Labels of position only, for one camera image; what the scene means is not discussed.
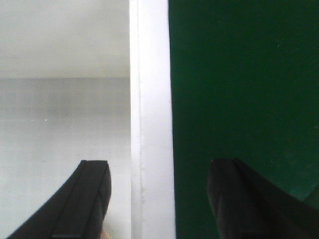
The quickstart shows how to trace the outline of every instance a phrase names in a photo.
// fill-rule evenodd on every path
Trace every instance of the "white frame edge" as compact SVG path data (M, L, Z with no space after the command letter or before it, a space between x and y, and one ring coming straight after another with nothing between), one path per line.
M132 239L175 239L168 1L130 0Z

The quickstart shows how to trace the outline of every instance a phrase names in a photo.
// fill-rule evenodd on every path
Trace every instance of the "white wall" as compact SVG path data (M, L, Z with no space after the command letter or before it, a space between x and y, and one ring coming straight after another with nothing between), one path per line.
M0 1L0 238L83 159L108 160L104 229L130 239L129 1Z
M0 1L0 78L128 76L128 0Z

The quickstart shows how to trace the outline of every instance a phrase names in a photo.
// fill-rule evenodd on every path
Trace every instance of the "white surface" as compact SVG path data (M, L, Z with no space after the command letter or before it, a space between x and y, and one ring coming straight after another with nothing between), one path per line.
M80 160L108 160L104 228L131 238L128 79L0 80L0 238L31 216Z
M130 0L132 238L174 239L166 0Z
M1 0L0 78L128 77L128 0Z

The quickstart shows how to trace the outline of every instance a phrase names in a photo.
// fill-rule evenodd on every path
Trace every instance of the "green board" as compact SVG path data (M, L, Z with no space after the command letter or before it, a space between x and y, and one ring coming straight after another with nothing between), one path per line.
M218 238L212 158L304 200L319 182L319 1L169 1L169 28L177 239Z

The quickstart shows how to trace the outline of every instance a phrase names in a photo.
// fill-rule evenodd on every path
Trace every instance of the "white ceiling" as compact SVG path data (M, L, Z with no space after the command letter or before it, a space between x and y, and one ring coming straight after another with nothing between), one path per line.
M128 77L128 0L0 1L0 78Z

